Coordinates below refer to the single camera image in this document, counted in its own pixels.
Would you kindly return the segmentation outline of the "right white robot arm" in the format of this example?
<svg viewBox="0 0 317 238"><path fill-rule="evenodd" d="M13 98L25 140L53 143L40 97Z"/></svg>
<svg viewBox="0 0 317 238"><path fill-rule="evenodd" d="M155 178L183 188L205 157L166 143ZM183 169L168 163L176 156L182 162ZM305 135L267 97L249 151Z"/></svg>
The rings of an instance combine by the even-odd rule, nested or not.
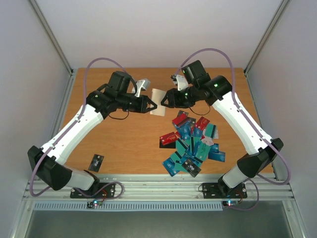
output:
<svg viewBox="0 0 317 238"><path fill-rule="evenodd" d="M231 196L236 186L257 176L276 156L280 156L284 144L280 138L273 139L255 122L234 92L233 83L224 76L211 78L199 60L181 70L182 75L171 76L177 87L166 92L161 105L186 109L198 101L205 101L228 122L247 152L218 179L220 194Z"/></svg>

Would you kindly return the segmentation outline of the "beige card holder wallet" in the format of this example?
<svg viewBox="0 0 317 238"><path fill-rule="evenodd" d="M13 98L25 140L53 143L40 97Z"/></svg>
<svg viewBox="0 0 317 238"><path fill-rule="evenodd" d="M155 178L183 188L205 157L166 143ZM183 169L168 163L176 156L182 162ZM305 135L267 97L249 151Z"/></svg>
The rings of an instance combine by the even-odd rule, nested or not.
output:
<svg viewBox="0 0 317 238"><path fill-rule="evenodd" d="M159 89L152 89L151 100L157 105L155 110L150 111L151 115L154 116L165 116L166 107L161 105L161 101L163 100L164 96L166 95L165 91Z"/></svg>

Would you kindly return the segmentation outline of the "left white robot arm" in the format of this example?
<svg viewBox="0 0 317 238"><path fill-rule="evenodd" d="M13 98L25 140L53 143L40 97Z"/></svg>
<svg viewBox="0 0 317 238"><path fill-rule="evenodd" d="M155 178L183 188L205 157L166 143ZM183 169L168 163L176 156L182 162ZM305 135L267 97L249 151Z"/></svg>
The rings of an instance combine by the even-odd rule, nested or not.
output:
<svg viewBox="0 0 317 238"><path fill-rule="evenodd" d="M142 114L155 110L156 103L141 94L149 85L148 79L134 81L125 72L114 72L108 83L84 98L80 110L56 136L41 147L28 150L32 177L39 177L53 190L71 187L87 197L97 196L101 188L95 175L64 164L83 138L116 110Z"/></svg>

